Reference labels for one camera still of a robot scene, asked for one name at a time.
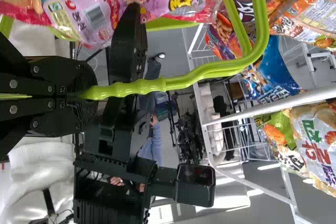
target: metal frame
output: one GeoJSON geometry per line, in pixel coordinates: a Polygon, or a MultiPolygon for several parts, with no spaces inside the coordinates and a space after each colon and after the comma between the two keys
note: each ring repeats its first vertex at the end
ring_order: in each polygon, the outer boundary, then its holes
{"type": "MultiPolygon", "coordinates": [[[[192,56],[192,52],[196,52],[196,50],[194,50],[195,44],[197,42],[197,39],[202,31],[202,28],[205,27],[203,26],[203,24],[200,24],[197,32],[193,38],[193,41],[191,43],[190,47],[187,47],[187,42],[186,42],[186,31],[185,29],[182,29],[182,34],[183,34],[183,40],[184,40],[184,45],[185,45],[185,49],[186,49],[186,56],[187,56],[187,60],[188,60],[188,64],[189,64],[189,68],[190,71],[194,69],[194,61],[197,61],[197,58],[193,58],[192,56]]],[[[204,110],[203,110],[203,106],[202,106],[202,102],[201,102],[201,95],[200,95],[200,91],[199,91],[199,87],[198,87],[198,83],[195,83],[193,85],[194,87],[194,92],[195,92],[195,99],[196,99],[196,104],[197,104],[197,109],[198,109],[198,113],[199,113],[199,120],[201,122],[201,127],[202,127],[202,133],[203,133],[203,139],[205,142],[205,148],[207,151],[207,160],[209,162],[209,164],[220,174],[232,178],[236,181],[238,181],[239,183],[252,187],[254,189],[259,189],[262,190],[265,194],[276,198],[282,202],[285,202],[287,204],[289,204],[292,214],[293,214],[293,218],[295,221],[295,224],[317,224],[315,221],[312,221],[304,216],[302,216],[299,213],[298,210],[298,206],[297,206],[297,202],[295,199],[295,195],[293,192],[293,188],[291,185],[291,181],[289,178],[289,175],[286,171],[281,169],[282,172],[282,177],[283,177],[283,182],[285,184],[286,187],[286,191],[287,191],[287,197],[284,197],[278,193],[275,193],[271,190],[268,190],[267,188],[261,187],[255,183],[252,183],[248,180],[245,180],[244,178],[239,178],[238,176],[224,171],[223,169],[220,169],[219,167],[216,167],[214,165],[214,159],[212,156],[212,149],[211,149],[211,145],[210,145],[210,141],[209,141],[209,136],[208,136],[208,129],[207,126],[209,125],[214,125],[217,123],[222,123],[222,122],[229,122],[229,121],[234,121],[234,120],[244,120],[247,118],[251,118],[252,116],[255,115],[260,115],[260,114],[264,114],[264,113],[270,113],[270,112],[276,112],[276,111],[280,111],[282,109],[286,109],[286,108],[291,108],[294,106],[299,106],[299,105],[304,105],[304,104],[309,104],[309,103],[316,103],[319,101],[323,101],[326,99],[330,99],[330,98],[334,98],[336,97],[336,87],[335,86],[330,86],[330,87],[325,87],[325,88],[320,88],[318,90],[313,90],[313,91],[308,91],[304,94],[295,96],[295,97],[289,97],[283,100],[279,100],[273,103],[269,103],[269,104],[264,104],[264,105],[259,105],[259,106],[255,106],[252,108],[248,108],[247,104],[248,104],[248,100],[246,99],[246,97],[244,97],[244,106],[245,106],[245,110],[238,112],[238,113],[234,113],[225,117],[222,117],[220,119],[217,120],[213,120],[210,122],[206,122],[205,121],[205,117],[204,117],[204,110]]]]}

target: wire rack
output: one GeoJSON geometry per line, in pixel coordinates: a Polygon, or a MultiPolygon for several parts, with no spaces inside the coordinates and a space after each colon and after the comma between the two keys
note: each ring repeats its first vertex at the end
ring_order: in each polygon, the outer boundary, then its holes
{"type": "MultiPolygon", "coordinates": [[[[209,62],[219,61],[217,56],[214,56],[212,51],[207,47],[205,42],[205,35],[207,30],[207,25],[199,27],[198,34],[199,37],[195,37],[192,42],[192,48],[190,49],[190,55],[188,62],[190,70],[209,62]]],[[[253,107],[254,101],[249,99],[247,89],[245,88],[244,81],[240,74],[233,78],[234,82],[239,83],[239,86],[242,90],[243,98],[242,99],[233,99],[231,87],[232,81],[230,80],[221,80],[217,81],[220,83],[219,87],[222,89],[222,95],[225,102],[228,104],[229,112],[238,113],[247,108],[253,107]]],[[[195,93],[199,93],[198,83],[194,84],[195,93]]],[[[203,111],[201,104],[197,102],[196,98],[196,109],[203,111]]],[[[223,140],[220,141],[217,146],[212,144],[212,155],[216,159],[216,164],[219,163],[221,167],[225,165],[230,165],[232,162],[248,162],[249,160],[254,161],[274,161],[274,157],[270,151],[270,148],[266,142],[266,139],[261,137],[259,131],[257,130],[256,123],[253,118],[243,118],[232,121],[228,126],[225,127],[215,127],[216,129],[207,129],[203,131],[203,138],[206,138],[206,142],[212,142],[213,134],[222,132],[223,140]],[[235,156],[239,158],[234,158],[233,161],[226,161],[225,157],[228,153],[235,153],[235,156]]]]}
{"type": "MultiPolygon", "coordinates": [[[[211,53],[211,51],[204,46],[205,33],[206,33],[206,25],[200,24],[197,28],[197,31],[195,33],[191,45],[188,47],[187,32],[185,29],[182,29],[186,56],[190,71],[201,64],[218,61],[216,57],[211,53]]],[[[208,162],[211,166],[213,166],[219,174],[234,179],[243,185],[261,190],[265,194],[287,203],[291,208],[295,224],[316,224],[317,222],[312,221],[300,214],[295,199],[295,195],[293,192],[292,184],[289,178],[289,174],[287,171],[281,169],[282,178],[284,180],[283,182],[287,192],[287,197],[285,197],[271,190],[268,190],[267,188],[261,187],[255,183],[245,180],[244,178],[238,177],[226,171],[223,168],[225,166],[230,166],[231,163],[233,162],[244,163],[250,160],[274,161],[274,158],[271,155],[267,143],[260,136],[260,134],[256,129],[256,124],[253,119],[253,116],[276,112],[283,109],[292,108],[294,106],[316,103],[326,99],[334,98],[336,97],[336,86],[333,85],[316,90],[311,90],[304,94],[297,95],[295,97],[288,97],[286,99],[282,99],[273,103],[254,106],[255,105],[254,102],[248,98],[246,89],[243,84],[243,80],[240,77],[240,75],[236,75],[234,78],[231,79],[231,81],[236,81],[239,83],[241,90],[243,91],[244,97],[240,101],[232,100],[230,97],[230,91],[227,89],[227,84],[230,83],[230,80],[221,80],[221,82],[224,84],[223,96],[226,97],[226,102],[230,104],[231,114],[216,120],[206,119],[207,117],[205,116],[202,105],[202,97],[199,89],[200,87],[198,83],[195,83],[193,85],[195,92],[196,106],[199,114],[199,120],[201,122],[203,139],[206,148],[206,154],[207,154],[206,162],[208,162]],[[224,122],[231,122],[232,126],[220,127],[216,128],[215,130],[211,129],[210,127],[218,123],[224,123],[224,122]],[[211,144],[211,133],[219,130],[223,130],[224,133],[229,131],[229,133],[236,138],[234,148],[228,149],[227,139],[225,139],[223,144],[225,144],[226,146],[224,150],[219,151],[219,153],[221,153],[221,152],[228,152],[230,150],[238,150],[239,155],[237,155],[237,158],[235,157],[233,161],[229,162],[222,161],[220,163],[215,162],[215,156],[218,154],[218,152],[213,151],[213,147],[211,144]]]]}

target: white metal shelf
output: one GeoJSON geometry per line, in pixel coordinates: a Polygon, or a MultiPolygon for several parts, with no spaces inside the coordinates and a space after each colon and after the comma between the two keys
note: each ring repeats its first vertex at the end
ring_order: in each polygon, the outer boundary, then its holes
{"type": "MultiPolygon", "coordinates": [[[[209,55],[209,53],[207,51],[203,51],[203,52],[207,53],[207,56],[193,57],[193,53],[198,52],[198,49],[201,48],[199,45],[202,43],[202,41],[199,41],[198,42],[199,44],[196,43],[196,42],[198,40],[199,35],[203,34],[203,32],[204,33],[206,32],[206,26],[204,26],[203,24],[200,24],[198,29],[197,29],[197,32],[195,34],[195,37],[192,41],[191,46],[187,47],[186,32],[185,32],[184,29],[182,29],[182,34],[183,34],[183,39],[184,39],[184,43],[185,43],[186,55],[187,55],[190,71],[193,70],[196,66],[200,65],[200,64],[197,63],[198,59],[201,59],[202,64],[207,63],[207,62],[214,62],[215,61],[215,60],[210,61],[210,60],[213,59],[214,56],[209,55]]],[[[243,84],[241,83],[242,80],[240,79],[239,75],[237,76],[237,80],[239,81],[240,86],[243,90],[244,89],[243,84]]],[[[197,109],[198,109],[198,113],[199,113],[199,116],[200,116],[199,120],[201,122],[203,139],[204,139],[205,148],[206,148],[206,151],[207,151],[207,160],[208,160],[209,164],[211,166],[213,166],[219,174],[222,174],[226,177],[232,178],[232,179],[238,181],[239,183],[241,183],[243,185],[252,187],[254,189],[262,190],[265,194],[267,194],[267,195],[269,195],[273,198],[276,198],[276,199],[278,199],[282,202],[285,202],[285,203],[289,204],[289,206],[291,208],[291,211],[292,211],[292,214],[293,214],[293,219],[295,221],[295,224],[317,224],[315,221],[312,221],[312,220],[310,220],[310,219],[308,219],[308,218],[306,218],[306,217],[304,217],[300,214],[300,212],[298,210],[297,202],[296,202],[296,199],[295,199],[295,195],[294,195],[294,192],[293,192],[293,188],[292,188],[292,185],[291,185],[291,181],[290,181],[288,172],[281,169],[282,177],[284,179],[283,182],[284,182],[284,185],[286,187],[286,192],[287,192],[287,197],[284,197],[284,196],[282,196],[278,193],[275,193],[275,192],[273,192],[273,191],[271,191],[267,188],[264,188],[264,187],[261,187],[261,186],[255,184],[255,183],[252,183],[252,182],[250,182],[250,181],[248,181],[244,178],[240,178],[240,177],[238,177],[234,174],[231,174],[231,173],[221,169],[220,167],[218,167],[218,165],[216,166],[215,162],[214,162],[214,158],[213,158],[214,153],[212,151],[210,140],[209,140],[209,134],[208,134],[209,130],[208,130],[207,127],[210,126],[210,125],[217,124],[217,123],[236,121],[237,123],[234,124],[234,126],[232,128],[235,129],[235,134],[236,134],[236,137],[237,137],[237,142],[239,142],[239,144],[238,144],[239,146],[237,146],[237,148],[235,148],[235,150],[239,150],[240,155],[241,155],[242,154],[241,152],[244,151],[246,148],[249,148],[249,147],[252,147],[252,146],[257,146],[257,145],[263,145],[263,144],[266,145],[266,143],[263,143],[261,140],[260,140],[260,143],[257,143],[257,144],[252,143],[252,145],[251,145],[250,142],[243,143],[241,141],[239,128],[246,127],[247,125],[255,124],[252,116],[265,114],[265,113],[270,113],[270,112],[276,112],[276,111],[280,111],[282,109],[292,108],[294,106],[299,106],[299,105],[304,105],[304,104],[309,104],[309,103],[315,103],[315,102],[319,102],[319,101],[322,101],[322,100],[325,100],[325,99],[334,98],[334,97],[336,97],[336,86],[333,85],[333,86],[329,86],[329,87],[320,88],[318,90],[308,91],[304,94],[300,94],[300,95],[297,95],[295,97],[288,97],[286,99],[279,100],[279,101],[276,101],[276,102],[273,102],[273,103],[258,105],[258,106],[254,106],[254,107],[251,107],[251,108],[248,106],[248,104],[249,104],[248,101],[249,100],[247,99],[246,96],[244,96],[244,102],[243,102],[244,110],[242,110],[238,113],[232,113],[228,116],[222,117],[222,118],[217,119],[217,120],[209,121],[209,122],[207,122],[205,120],[205,115],[204,115],[204,110],[203,110],[203,106],[202,106],[201,94],[200,94],[200,91],[199,91],[198,83],[195,83],[193,85],[193,87],[194,87],[194,92],[195,92],[197,109]],[[251,122],[247,124],[246,120],[248,118],[250,118],[251,122]]],[[[223,94],[228,95],[227,90],[225,90],[226,86],[224,85],[224,87],[225,88],[223,88],[223,94]]],[[[269,153],[269,156],[267,156],[266,160],[271,160],[270,151],[269,150],[265,151],[265,153],[269,153]]],[[[254,160],[253,158],[250,158],[249,155],[247,157],[248,157],[247,160],[254,160]]]]}

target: ceiling light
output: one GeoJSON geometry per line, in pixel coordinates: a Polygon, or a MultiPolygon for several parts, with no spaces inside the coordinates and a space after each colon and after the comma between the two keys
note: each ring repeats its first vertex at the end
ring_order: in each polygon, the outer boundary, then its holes
{"type": "Polygon", "coordinates": [[[268,169],[273,169],[273,168],[277,168],[277,167],[280,167],[280,166],[281,166],[280,163],[276,163],[276,164],[272,164],[272,165],[265,165],[265,166],[258,167],[258,170],[268,170],[268,169]]]}

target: bolt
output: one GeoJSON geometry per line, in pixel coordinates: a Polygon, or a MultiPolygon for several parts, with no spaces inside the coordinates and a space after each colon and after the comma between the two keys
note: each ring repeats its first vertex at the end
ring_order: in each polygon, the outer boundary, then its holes
{"type": "Polygon", "coordinates": [[[17,81],[16,80],[11,80],[9,82],[9,86],[12,88],[12,89],[16,89],[17,87],[17,81]]]}
{"type": "Polygon", "coordinates": [[[38,66],[33,67],[34,73],[38,73],[40,71],[40,68],[38,66]]]}
{"type": "Polygon", "coordinates": [[[38,127],[38,122],[37,122],[37,121],[34,121],[34,122],[33,122],[33,127],[34,127],[34,128],[37,128],[37,127],[38,127]]]}
{"type": "Polygon", "coordinates": [[[64,102],[61,102],[61,103],[59,104],[59,108],[62,110],[62,109],[64,109],[64,107],[65,107],[65,103],[64,103],[64,102]]]}
{"type": "Polygon", "coordinates": [[[16,114],[17,113],[17,106],[15,106],[15,105],[10,106],[9,112],[11,114],[16,114]]]}
{"type": "Polygon", "coordinates": [[[59,88],[59,92],[60,92],[60,93],[65,92],[65,87],[64,87],[64,86],[61,86],[61,87],[59,88]]]}

